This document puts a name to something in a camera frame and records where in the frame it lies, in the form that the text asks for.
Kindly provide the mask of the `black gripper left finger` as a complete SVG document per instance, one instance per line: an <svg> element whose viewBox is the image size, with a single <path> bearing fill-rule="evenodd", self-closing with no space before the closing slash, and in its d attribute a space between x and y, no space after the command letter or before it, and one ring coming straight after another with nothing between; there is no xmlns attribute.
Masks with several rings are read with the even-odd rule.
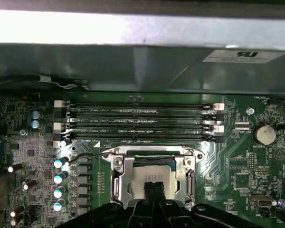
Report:
<svg viewBox="0 0 285 228"><path fill-rule="evenodd" d="M135 200L133 206L124 208L116 203L107 203L90 210L59 228L151 228L155 207L154 183L144 183L144 198Z"/></svg>

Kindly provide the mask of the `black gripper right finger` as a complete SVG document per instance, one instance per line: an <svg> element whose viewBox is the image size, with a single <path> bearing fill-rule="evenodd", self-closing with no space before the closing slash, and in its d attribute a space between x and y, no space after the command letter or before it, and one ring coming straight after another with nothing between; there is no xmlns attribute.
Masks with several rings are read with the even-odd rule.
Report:
<svg viewBox="0 0 285 228"><path fill-rule="evenodd" d="M207 204L197 204L190 210L167 199L163 182L154 183L154 205L165 228L261 228L262 226Z"/></svg>

